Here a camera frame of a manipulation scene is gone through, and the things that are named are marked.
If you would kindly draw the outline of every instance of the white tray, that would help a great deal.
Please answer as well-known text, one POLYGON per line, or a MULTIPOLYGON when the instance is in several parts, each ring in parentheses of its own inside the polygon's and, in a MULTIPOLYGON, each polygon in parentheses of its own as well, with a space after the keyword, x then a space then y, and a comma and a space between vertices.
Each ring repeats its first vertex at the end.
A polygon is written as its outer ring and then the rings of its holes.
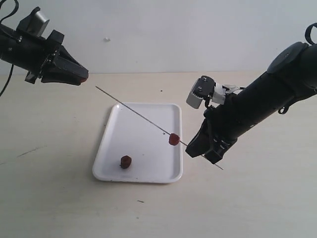
MULTIPOLYGON (((181 109, 175 104, 125 103, 169 133, 182 138, 181 109)), ((172 146, 169 135, 121 104, 112 108, 94 165, 102 181, 171 183, 183 173, 182 145, 172 146), (127 169, 122 156, 132 158, 127 169)))

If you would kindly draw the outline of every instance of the black cable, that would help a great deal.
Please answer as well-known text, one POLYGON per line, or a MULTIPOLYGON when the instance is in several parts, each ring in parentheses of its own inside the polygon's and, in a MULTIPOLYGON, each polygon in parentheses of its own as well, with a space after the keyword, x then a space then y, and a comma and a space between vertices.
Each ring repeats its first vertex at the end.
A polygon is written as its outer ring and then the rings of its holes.
MULTIPOLYGON (((3 5, 6 1, 7 1, 7 0, 1 0, 1 1, 0 1, 0 9, 1 9, 2 5, 3 5)), ((11 16, 13 16, 13 15, 15 15, 16 12, 19 10, 19 2, 18 2, 18 0, 14 0, 14 2, 15 2, 15 7, 14 7, 13 11, 12 11, 9 15, 5 16, 4 18, 2 18, 2 19, 0 20, 0 30, 1 30, 5 35, 7 35, 8 37, 10 37, 10 38, 12 38, 12 39, 15 39, 15 38, 14 38, 13 36, 11 36, 9 33, 7 33, 6 31, 4 31, 3 28, 1 27, 1 24, 2 24, 3 20, 5 20, 5 19, 7 19, 7 18, 9 18, 9 17, 11 17, 11 16)))
POLYGON ((0 97, 2 96, 2 94, 4 93, 5 89, 7 88, 8 84, 10 82, 10 79, 11 79, 12 73, 13 73, 13 67, 14 67, 14 64, 11 66, 11 70, 10 70, 10 74, 9 74, 8 80, 6 81, 4 87, 2 88, 2 90, 0 92, 0 97))

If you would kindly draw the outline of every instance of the table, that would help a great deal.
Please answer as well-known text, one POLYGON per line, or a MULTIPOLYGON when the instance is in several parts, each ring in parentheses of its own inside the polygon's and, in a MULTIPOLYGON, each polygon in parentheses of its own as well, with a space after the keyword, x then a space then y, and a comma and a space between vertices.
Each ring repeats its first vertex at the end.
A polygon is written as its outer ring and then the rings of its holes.
POLYGON ((125 102, 178 104, 189 142, 203 121, 204 108, 186 104, 198 77, 246 86, 260 73, 92 74, 80 87, 14 76, 0 98, 0 237, 314 237, 317 97, 242 135, 219 162, 223 171, 184 153, 183 177, 172 184, 92 175, 116 103, 96 85, 125 102))

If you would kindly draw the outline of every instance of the red food piece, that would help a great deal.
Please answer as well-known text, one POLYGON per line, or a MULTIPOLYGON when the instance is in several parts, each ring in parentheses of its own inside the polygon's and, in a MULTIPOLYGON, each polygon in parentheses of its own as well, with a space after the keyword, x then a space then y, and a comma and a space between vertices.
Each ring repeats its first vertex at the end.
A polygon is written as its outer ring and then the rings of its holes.
POLYGON ((178 145, 179 140, 180 140, 179 136, 174 134, 174 133, 172 133, 169 136, 168 142, 169 142, 170 145, 174 145, 175 146, 175 145, 178 145))
POLYGON ((131 165, 131 163, 132 163, 131 157, 125 155, 125 156, 123 156, 123 157, 121 158, 121 164, 120 164, 120 166, 121 166, 121 168, 123 168, 123 169, 125 170, 125 169, 127 169, 127 168, 131 165))

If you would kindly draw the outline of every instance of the white wall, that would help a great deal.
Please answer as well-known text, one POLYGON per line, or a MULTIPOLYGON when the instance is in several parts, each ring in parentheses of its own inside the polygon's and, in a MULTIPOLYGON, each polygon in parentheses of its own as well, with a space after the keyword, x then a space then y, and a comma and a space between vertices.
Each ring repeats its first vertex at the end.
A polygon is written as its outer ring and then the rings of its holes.
POLYGON ((44 36, 65 34, 93 73, 263 70, 317 21, 314 0, 20 0, 4 24, 15 28, 36 6, 51 19, 44 36))

